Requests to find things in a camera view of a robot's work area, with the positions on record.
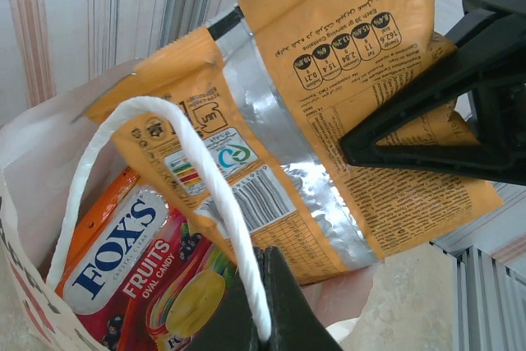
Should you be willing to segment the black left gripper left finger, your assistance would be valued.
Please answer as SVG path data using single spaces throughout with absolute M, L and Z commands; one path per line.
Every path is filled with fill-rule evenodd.
M 192 338 L 187 350 L 263 350 L 238 273 L 209 321 Z

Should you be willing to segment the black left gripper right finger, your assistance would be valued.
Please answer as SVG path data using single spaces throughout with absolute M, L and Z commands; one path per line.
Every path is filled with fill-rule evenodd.
M 263 284 L 270 308 L 270 339 L 264 350 L 331 351 L 341 347 L 310 308 L 283 253 L 268 247 L 263 255 Z

